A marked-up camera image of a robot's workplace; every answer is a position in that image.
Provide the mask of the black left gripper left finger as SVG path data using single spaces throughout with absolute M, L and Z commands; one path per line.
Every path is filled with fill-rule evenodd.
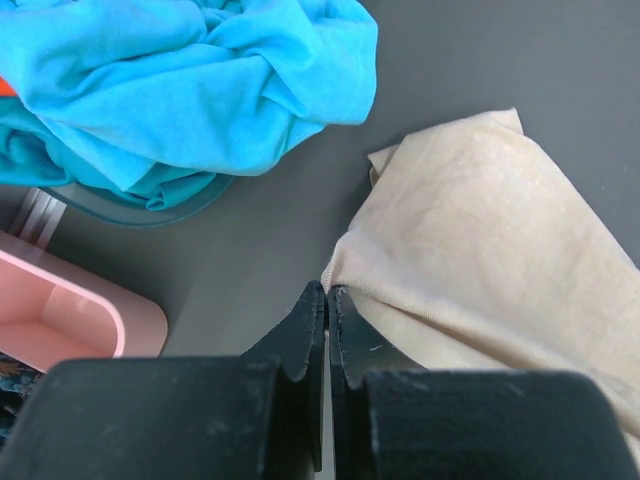
M 322 470 L 324 352 L 325 293 L 311 281 L 285 318 L 241 356 L 269 371 L 259 472 Z

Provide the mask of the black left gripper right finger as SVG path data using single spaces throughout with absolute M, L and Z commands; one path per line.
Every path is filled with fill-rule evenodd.
M 360 315 L 346 287 L 330 289 L 327 308 L 335 477 L 374 479 L 365 376 L 420 365 Z

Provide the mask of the beige t shirt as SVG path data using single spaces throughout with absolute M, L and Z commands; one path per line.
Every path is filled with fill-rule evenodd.
M 416 363 L 590 377 L 639 449 L 639 270 L 515 109 L 372 153 L 321 282 Z

